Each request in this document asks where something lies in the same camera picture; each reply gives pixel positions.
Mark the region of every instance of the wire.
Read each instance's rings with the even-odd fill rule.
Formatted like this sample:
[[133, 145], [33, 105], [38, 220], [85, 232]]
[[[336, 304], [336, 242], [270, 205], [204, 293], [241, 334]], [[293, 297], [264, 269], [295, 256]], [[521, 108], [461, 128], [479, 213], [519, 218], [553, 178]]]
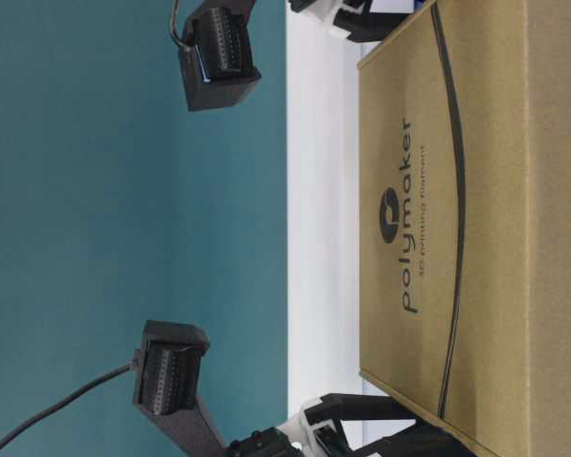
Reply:
[[171, 8], [171, 16], [169, 17], [169, 35], [173, 42], [178, 46], [178, 48], [184, 48], [189, 50], [190, 47], [187, 46], [178, 35], [176, 30], [175, 20], [178, 17], [178, 9], [180, 8], [180, 0], [173, 0], [173, 7]]
[[38, 414], [36, 414], [35, 416], [30, 417], [26, 422], [21, 424], [19, 427], [14, 429], [11, 433], [9, 433], [7, 436], [5, 436], [2, 440], [0, 440], [0, 450], [4, 446], [6, 446], [8, 443], [10, 443], [12, 440], [14, 440], [17, 436], [19, 436], [21, 433], [26, 431], [28, 428], [30, 428], [34, 424], [42, 421], [43, 419], [49, 417], [54, 412], [57, 412], [58, 410], [66, 407], [67, 405], [72, 403], [74, 400], [76, 400], [78, 397], [80, 397], [80, 396], [84, 395], [85, 393], [87, 393], [88, 391], [90, 391], [92, 388], [98, 387], [99, 385], [104, 384], [106, 381], [109, 381], [110, 379], [113, 379], [113, 378], [115, 378], [115, 377], [117, 377], [123, 373], [126, 373], [129, 370], [131, 370], [131, 365], [125, 365], [124, 367], [117, 368], [114, 371], [111, 371], [110, 373], [105, 374], [101, 378], [97, 378], [95, 381], [91, 381], [90, 383], [80, 387], [78, 390], [73, 392], [70, 396], [64, 398], [61, 402], [56, 403], [52, 407], [48, 407], [44, 411], [41, 411]]

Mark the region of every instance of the black mount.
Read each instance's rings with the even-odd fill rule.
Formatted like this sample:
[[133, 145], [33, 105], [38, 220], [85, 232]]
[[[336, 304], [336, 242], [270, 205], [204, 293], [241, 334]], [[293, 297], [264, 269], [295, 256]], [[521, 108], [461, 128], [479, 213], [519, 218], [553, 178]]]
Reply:
[[188, 110], [231, 107], [261, 79], [247, 22], [256, 0], [205, 0], [186, 20], [178, 48]]

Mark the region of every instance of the white surface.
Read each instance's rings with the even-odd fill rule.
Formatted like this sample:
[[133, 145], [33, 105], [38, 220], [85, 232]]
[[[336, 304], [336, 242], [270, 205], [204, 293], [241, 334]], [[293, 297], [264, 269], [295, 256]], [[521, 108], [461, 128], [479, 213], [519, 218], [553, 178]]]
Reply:
[[[400, 8], [403, 1], [393, 2]], [[358, 77], [363, 49], [287, 14], [288, 411], [359, 376]], [[391, 434], [345, 424], [350, 444]]]

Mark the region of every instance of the black curved line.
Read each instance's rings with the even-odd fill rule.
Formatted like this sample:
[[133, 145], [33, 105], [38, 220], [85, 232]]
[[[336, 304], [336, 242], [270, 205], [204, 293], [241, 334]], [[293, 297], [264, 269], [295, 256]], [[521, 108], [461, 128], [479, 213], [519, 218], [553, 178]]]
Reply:
[[459, 113], [459, 105], [457, 103], [457, 92], [455, 91], [455, 81], [453, 78], [453, 70], [448, 57], [448, 48], [446, 39], [444, 38], [444, 30], [442, 20], [440, 19], [440, 11], [438, 4], [431, 7], [431, 18], [436, 32], [436, 42], [438, 44], [438, 53], [442, 62], [444, 73], [444, 82], [446, 84], [446, 93], [448, 97], [448, 110], [450, 113], [450, 127], [453, 134], [453, 149], [455, 152], [455, 167], [457, 171], [457, 199], [458, 199], [458, 227], [457, 227], [457, 266], [455, 270], [455, 294], [453, 298], [453, 315], [450, 323], [450, 335], [448, 338], [448, 351], [446, 353], [446, 362], [444, 364], [444, 373], [442, 379], [442, 389], [440, 392], [440, 404], [438, 406], [438, 415], [441, 419], [446, 413], [446, 400], [448, 397], [448, 385], [450, 383], [450, 369], [453, 364], [453, 352], [457, 341], [457, 326], [459, 323], [459, 308], [461, 298], [461, 279], [463, 273], [463, 244], [465, 242], [465, 158], [463, 147], [463, 128], [461, 124], [461, 115]]

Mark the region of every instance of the black plastic part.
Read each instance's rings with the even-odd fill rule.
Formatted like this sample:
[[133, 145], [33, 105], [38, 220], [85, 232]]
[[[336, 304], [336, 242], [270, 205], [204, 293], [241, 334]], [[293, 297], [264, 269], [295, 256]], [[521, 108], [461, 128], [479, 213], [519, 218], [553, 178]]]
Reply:
[[148, 321], [134, 362], [133, 404], [191, 457], [224, 457], [226, 453], [196, 395], [201, 357], [208, 348], [200, 328]]
[[308, 7], [313, 5], [317, 0], [287, 0], [289, 2], [289, 6], [294, 12], [301, 12], [302, 10], [306, 10]]
[[334, 18], [334, 25], [350, 32], [347, 39], [354, 43], [370, 43], [383, 41], [396, 29], [404, 19], [405, 13], [369, 12], [365, 10], [357, 14], [347, 10], [339, 10]]
[[311, 425], [330, 419], [339, 421], [417, 419], [417, 416], [391, 397], [339, 393], [330, 393], [322, 397], [322, 403], [307, 409], [305, 415]]
[[425, 422], [361, 447], [350, 457], [377, 453], [383, 457], [476, 457], [448, 433]]
[[247, 22], [255, 0], [206, 0], [186, 20], [178, 50], [188, 110], [232, 107], [256, 87]]
[[229, 79], [252, 71], [251, 48], [243, 16], [225, 7], [204, 12], [195, 25], [205, 77]]
[[315, 439], [324, 452], [330, 457], [348, 457], [353, 454], [346, 438], [330, 426], [315, 430]]
[[227, 449], [227, 457], [302, 457], [287, 436], [277, 428], [254, 431], [244, 441], [233, 441]]
[[157, 416], [191, 409], [197, 396], [201, 348], [152, 342], [142, 381], [142, 403]]

